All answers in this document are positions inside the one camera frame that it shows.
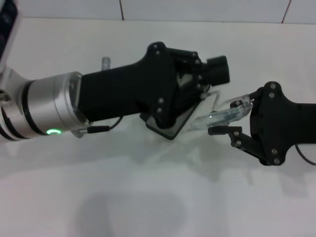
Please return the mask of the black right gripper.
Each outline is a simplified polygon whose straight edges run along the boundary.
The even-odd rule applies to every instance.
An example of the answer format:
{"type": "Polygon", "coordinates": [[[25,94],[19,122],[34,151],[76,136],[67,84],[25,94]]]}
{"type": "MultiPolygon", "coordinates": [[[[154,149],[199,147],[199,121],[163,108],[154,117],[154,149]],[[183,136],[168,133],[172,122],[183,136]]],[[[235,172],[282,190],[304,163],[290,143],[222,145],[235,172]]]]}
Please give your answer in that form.
{"type": "Polygon", "coordinates": [[[287,151],[294,145],[316,143],[315,104],[292,102],[278,82],[268,82],[250,94],[233,99],[230,108],[253,100],[250,132],[256,141],[244,134],[241,126],[213,126],[208,128],[208,134],[228,134],[232,147],[270,165],[282,165],[287,151]]]}

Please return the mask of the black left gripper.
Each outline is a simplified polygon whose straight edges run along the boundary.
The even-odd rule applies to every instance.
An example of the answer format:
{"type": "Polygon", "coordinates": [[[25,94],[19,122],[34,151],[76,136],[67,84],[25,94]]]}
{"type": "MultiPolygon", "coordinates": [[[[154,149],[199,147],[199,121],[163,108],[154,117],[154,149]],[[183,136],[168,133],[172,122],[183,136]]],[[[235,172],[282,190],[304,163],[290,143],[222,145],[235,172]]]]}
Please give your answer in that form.
{"type": "Polygon", "coordinates": [[[172,109],[178,89],[176,74],[165,44],[152,43],[134,64],[84,75],[80,111],[89,121],[146,113],[169,128],[176,120],[172,109]]]}

